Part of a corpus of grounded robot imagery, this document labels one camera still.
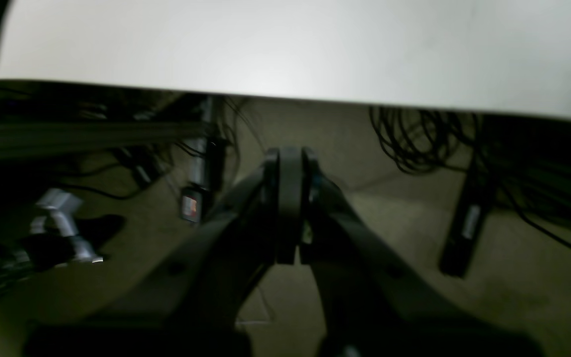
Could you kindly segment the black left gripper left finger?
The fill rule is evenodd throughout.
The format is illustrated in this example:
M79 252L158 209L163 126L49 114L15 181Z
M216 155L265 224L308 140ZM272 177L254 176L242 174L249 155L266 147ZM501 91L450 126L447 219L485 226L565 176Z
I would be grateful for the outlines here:
M39 327L25 357L251 355L238 312L276 260L280 152L215 205L193 235L97 316Z

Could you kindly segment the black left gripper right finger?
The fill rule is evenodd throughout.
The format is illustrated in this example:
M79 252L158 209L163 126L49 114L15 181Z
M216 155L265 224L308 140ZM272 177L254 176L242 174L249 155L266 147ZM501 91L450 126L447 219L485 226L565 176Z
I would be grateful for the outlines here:
M541 357L525 334L493 327L437 293L378 237L309 148L278 150L278 262L295 252L319 290L320 355Z

